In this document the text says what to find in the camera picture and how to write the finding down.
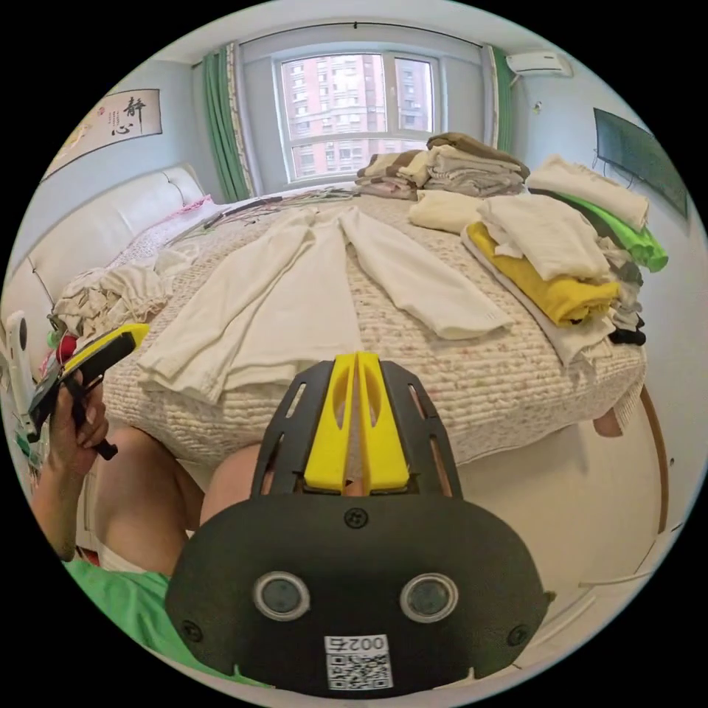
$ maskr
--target building window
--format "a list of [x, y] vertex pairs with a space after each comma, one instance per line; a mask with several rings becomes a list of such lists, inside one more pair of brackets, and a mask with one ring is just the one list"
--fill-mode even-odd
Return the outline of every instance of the building window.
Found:
[[[438, 71], [435, 59], [381, 52], [282, 62], [278, 99], [289, 179], [347, 175], [374, 153], [424, 149], [440, 130]], [[308, 119], [310, 111], [318, 111], [317, 120]]]

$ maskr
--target wall-mounted tv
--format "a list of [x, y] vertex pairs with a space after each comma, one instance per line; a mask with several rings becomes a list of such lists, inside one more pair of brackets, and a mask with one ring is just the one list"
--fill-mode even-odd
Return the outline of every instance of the wall-mounted tv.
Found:
[[659, 141], [624, 118], [599, 108], [594, 111], [597, 157], [646, 182], [687, 217], [686, 187]]

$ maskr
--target bedspread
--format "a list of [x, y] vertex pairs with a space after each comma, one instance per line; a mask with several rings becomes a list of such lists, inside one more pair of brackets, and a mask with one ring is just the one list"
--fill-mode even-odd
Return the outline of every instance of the bedspread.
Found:
[[[416, 374], [448, 430], [458, 464], [528, 445], [567, 425], [592, 420], [614, 407], [624, 425], [639, 402], [645, 351], [616, 346], [594, 368], [578, 362], [564, 370], [552, 345], [516, 298], [467, 252], [455, 235], [413, 226], [410, 205], [363, 195], [361, 211], [394, 226], [461, 271], [514, 320], [509, 332], [480, 339], [443, 341], [418, 320], [397, 310], [347, 250], [347, 277], [367, 350]], [[201, 255], [177, 276], [174, 296], [155, 318], [143, 342], [160, 332], [234, 249], [261, 236], [276, 215], [254, 223], [220, 223], [200, 239]], [[228, 454], [258, 443], [279, 403], [281, 386], [245, 386], [224, 394], [217, 406], [138, 383], [138, 354], [111, 368], [104, 399], [109, 417], [161, 440], [179, 459], [216, 466]]]

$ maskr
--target green shorts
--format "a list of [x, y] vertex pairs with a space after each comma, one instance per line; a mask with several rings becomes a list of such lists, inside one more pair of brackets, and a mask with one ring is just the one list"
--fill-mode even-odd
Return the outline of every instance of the green shorts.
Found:
[[80, 558], [65, 563], [64, 567], [96, 607], [138, 644], [211, 676], [265, 686], [241, 676], [237, 667], [233, 676], [225, 676], [192, 656], [164, 609], [166, 576], [104, 570]]

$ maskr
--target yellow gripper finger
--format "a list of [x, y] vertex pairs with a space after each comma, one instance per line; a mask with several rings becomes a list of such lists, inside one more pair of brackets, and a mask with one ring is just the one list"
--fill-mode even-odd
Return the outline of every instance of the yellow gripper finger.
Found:
[[[342, 494], [347, 483], [355, 362], [356, 354], [338, 356], [334, 361], [322, 414], [305, 467], [305, 484], [313, 489]], [[340, 427], [337, 419], [342, 408]]]
[[376, 354], [359, 352], [359, 444], [364, 494], [403, 489], [409, 472]]

